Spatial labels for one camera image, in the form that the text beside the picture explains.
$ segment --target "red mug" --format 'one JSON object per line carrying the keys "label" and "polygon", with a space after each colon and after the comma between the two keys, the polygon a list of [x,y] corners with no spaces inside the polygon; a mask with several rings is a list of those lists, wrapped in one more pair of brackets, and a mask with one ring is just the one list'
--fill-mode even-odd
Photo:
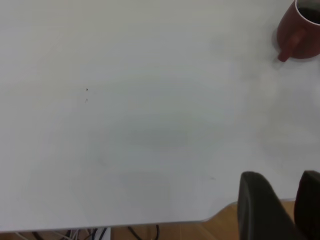
{"label": "red mug", "polygon": [[[298,10],[297,1],[295,0],[286,11],[277,29],[276,39],[281,49],[278,59],[281,62],[287,61],[290,57],[308,59],[320,54],[320,24],[302,15]],[[320,19],[320,11],[317,14],[316,17]]]}

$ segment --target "white table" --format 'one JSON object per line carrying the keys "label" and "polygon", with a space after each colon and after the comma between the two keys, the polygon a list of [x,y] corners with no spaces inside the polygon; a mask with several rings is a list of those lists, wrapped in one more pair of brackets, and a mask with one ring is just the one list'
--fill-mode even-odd
{"label": "white table", "polygon": [[320,61],[292,0],[3,0],[0,231],[201,221],[243,171],[320,170]]}

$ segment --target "white cable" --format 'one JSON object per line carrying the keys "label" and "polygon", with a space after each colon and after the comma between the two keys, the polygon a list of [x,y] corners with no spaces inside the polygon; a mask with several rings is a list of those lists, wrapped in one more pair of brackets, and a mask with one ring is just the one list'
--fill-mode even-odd
{"label": "white cable", "polygon": [[29,240],[28,238],[26,238],[25,236],[22,236],[20,233],[15,232],[16,235],[18,235],[20,238],[22,238],[23,240]]}
{"label": "white cable", "polygon": [[63,234],[61,234],[61,233],[59,233],[59,232],[57,232],[57,231],[52,231],[52,232],[53,232],[54,234],[57,234],[57,235],[60,236],[60,237],[65,238],[65,239],[73,240],[71,237],[65,236],[65,235],[63,235]]}
{"label": "white cable", "polygon": [[77,234],[77,231],[78,231],[78,230],[75,230],[75,232],[74,232],[74,234],[73,234],[73,235],[72,235],[72,234],[70,234],[70,237],[72,238],[72,240],[73,240],[73,239],[75,239],[75,236],[76,236],[76,234]]}
{"label": "white cable", "polygon": [[75,230],[75,232],[74,232],[74,234],[73,234],[73,236],[71,237],[72,238],[72,240],[74,240],[74,239],[76,239],[76,236],[78,237],[78,229],[77,230]]}

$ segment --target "coffee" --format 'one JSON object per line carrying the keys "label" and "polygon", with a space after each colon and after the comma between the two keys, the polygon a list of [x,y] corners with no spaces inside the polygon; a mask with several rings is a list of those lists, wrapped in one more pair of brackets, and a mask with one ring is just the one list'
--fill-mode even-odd
{"label": "coffee", "polygon": [[310,9],[307,7],[299,7],[298,11],[309,21],[320,24],[320,11],[316,9]]}

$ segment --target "black cable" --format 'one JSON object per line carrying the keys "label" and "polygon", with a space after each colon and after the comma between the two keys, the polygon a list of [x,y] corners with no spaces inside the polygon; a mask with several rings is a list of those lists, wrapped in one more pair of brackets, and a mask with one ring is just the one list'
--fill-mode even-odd
{"label": "black cable", "polygon": [[[159,225],[155,225],[155,228],[156,228],[156,236],[155,236],[154,240],[158,240],[159,234],[160,234]],[[139,235],[133,230],[132,227],[128,226],[128,229],[129,229],[130,233],[132,233],[132,235],[133,235],[137,240],[142,240],[142,238],[139,237]]]}
{"label": "black cable", "polygon": [[158,240],[158,238],[159,238],[159,233],[160,233],[159,225],[155,225],[155,228],[156,228],[156,236],[155,236],[155,239],[154,239],[154,240]]}
{"label": "black cable", "polygon": [[128,226],[129,231],[132,233],[133,236],[135,236],[136,239],[142,240],[142,238],[139,237],[138,234],[132,229],[132,227]]}
{"label": "black cable", "polygon": [[[69,237],[70,237],[70,234],[71,234],[71,230],[68,230],[68,231],[66,232],[65,236],[69,238]],[[44,239],[42,238],[42,236],[40,236],[37,231],[33,231],[33,232],[32,232],[32,235],[34,236],[34,238],[35,238],[36,240],[44,240]]]}
{"label": "black cable", "polygon": [[104,235],[105,235],[106,230],[107,230],[107,228],[105,227],[105,228],[103,229],[103,231],[102,231],[102,233],[101,233],[100,237],[99,237],[99,240],[102,240],[102,238],[103,238],[103,237],[104,237]]}
{"label": "black cable", "polygon": [[95,228],[91,234],[91,240],[95,240],[95,236],[96,236],[96,232],[97,232],[98,228]]}

